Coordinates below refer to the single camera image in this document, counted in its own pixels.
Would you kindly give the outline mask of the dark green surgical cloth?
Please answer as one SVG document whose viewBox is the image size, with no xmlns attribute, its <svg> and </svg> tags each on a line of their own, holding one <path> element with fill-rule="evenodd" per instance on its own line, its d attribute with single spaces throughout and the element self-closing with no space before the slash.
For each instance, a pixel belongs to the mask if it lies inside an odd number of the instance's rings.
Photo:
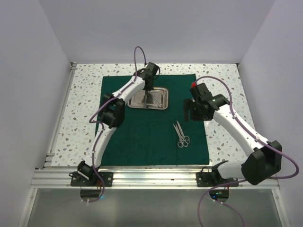
<svg viewBox="0 0 303 227">
<path fill-rule="evenodd" d="M 102 157 L 102 166 L 207 165 L 209 152 L 203 122 L 184 121 L 183 100 L 191 98 L 195 74 L 161 75 L 154 83 L 169 91 L 165 110 L 125 108 L 125 119 L 113 133 Z M 179 148 L 173 125 L 180 123 L 190 137 Z"/>
</svg>

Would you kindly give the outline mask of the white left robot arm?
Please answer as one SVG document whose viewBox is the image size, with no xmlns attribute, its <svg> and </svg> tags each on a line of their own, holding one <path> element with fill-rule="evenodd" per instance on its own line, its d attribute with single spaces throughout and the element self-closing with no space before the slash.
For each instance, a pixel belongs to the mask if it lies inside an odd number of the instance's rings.
<svg viewBox="0 0 303 227">
<path fill-rule="evenodd" d="M 92 186 L 98 181 L 97 168 L 101 165 L 102 156 L 107 144 L 125 119 L 127 102 L 139 91 L 153 89 L 154 78 L 160 73 L 158 65 L 149 62 L 146 67 L 137 70 L 131 79 L 114 93 L 103 96 L 102 105 L 89 120 L 98 124 L 98 132 L 88 156 L 79 163 L 77 173 L 85 184 Z"/>
</svg>

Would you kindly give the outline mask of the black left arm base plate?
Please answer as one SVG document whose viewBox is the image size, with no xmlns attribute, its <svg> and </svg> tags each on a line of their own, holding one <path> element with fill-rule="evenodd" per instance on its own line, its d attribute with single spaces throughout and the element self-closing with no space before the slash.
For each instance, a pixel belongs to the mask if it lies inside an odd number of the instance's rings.
<svg viewBox="0 0 303 227">
<path fill-rule="evenodd" d="M 114 179 L 113 172 L 98 172 L 99 176 L 103 179 L 104 184 L 102 186 L 111 187 Z M 69 177 L 71 177 L 71 186 L 76 187 L 92 187 L 92 186 L 100 186 L 101 180 L 95 174 L 92 179 L 86 179 L 82 175 L 77 172 L 69 173 Z"/>
</svg>

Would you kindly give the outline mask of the steel forceps with ring handles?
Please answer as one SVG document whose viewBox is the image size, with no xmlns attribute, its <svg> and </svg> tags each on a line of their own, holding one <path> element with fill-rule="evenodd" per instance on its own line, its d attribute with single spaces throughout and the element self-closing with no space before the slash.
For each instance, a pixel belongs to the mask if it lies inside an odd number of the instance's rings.
<svg viewBox="0 0 303 227">
<path fill-rule="evenodd" d="M 178 126 L 173 125 L 173 127 L 175 128 L 175 131 L 176 131 L 176 133 L 177 133 L 177 135 L 178 135 L 178 138 L 179 138 L 179 141 L 177 142 L 177 146 L 178 146 L 179 148 L 187 147 L 187 146 L 188 146 L 188 143 L 187 143 L 187 142 L 185 141 L 185 139 L 182 137 L 182 135 L 181 135 L 181 133 L 180 133 L 180 131 L 179 131 Z"/>
</svg>

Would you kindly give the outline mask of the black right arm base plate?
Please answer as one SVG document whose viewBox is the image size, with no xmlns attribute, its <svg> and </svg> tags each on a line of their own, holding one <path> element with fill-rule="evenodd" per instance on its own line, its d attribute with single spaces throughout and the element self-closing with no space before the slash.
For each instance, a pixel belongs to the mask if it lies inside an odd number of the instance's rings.
<svg viewBox="0 0 303 227">
<path fill-rule="evenodd" d="M 211 171 L 208 167 L 203 167 L 201 171 L 196 172 L 197 187 L 214 187 L 221 184 L 230 183 L 230 187 L 237 187 L 239 183 L 237 178 L 223 179 L 216 171 Z"/>
</svg>

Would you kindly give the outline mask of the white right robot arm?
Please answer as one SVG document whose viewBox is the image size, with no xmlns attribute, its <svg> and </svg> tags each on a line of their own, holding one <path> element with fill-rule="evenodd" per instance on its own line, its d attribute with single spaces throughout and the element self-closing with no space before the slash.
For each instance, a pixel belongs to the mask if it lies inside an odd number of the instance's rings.
<svg viewBox="0 0 303 227">
<path fill-rule="evenodd" d="M 282 146 L 278 141 L 269 141 L 258 134 L 236 114 L 224 95 L 213 96 L 206 84 L 193 83 L 190 92 L 192 98 L 183 101 L 185 121 L 216 121 L 239 144 L 246 157 L 243 160 L 221 161 L 210 172 L 202 172 L 204 182 L 220 186 L 241 178 L 257 185 L 281 170 Z"/>
</svg>

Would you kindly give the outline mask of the steel surgical scissors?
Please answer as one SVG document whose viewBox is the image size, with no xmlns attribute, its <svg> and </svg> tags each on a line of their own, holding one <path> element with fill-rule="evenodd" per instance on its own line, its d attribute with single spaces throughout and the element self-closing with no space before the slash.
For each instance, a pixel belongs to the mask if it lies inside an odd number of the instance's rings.
<svg viewBox="0 0 303 227">
<path fill-rule="evenodd" d="M 188 137 L 184 134 L 182 127 L 178 121 L 177 121 L 177 126 L 178 126 L 178 131 L 180 133 L 180 136 L 182 137 L 182 139 L 180 141 L 181 147 L 187 147 L 188 144 L 190 143 L 190 137 Z"/>
</svg>

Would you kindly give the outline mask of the steel scalpel handle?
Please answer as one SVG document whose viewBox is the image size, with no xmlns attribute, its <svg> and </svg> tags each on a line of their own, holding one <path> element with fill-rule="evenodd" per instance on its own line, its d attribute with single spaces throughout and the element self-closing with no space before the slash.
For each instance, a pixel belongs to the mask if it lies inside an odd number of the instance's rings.
<svg viewBox="0 0 303 227">
<path fill-rule="evenodd" d="M 146 105 L 147 105 L 148 93 L 149 93 L 148 91 L 144 92 L 144 96 L 143 96 L 143 99 L 142 99 L 142 104 L 143 104 L 144 107 L 146 107 Z"/>
</svg>

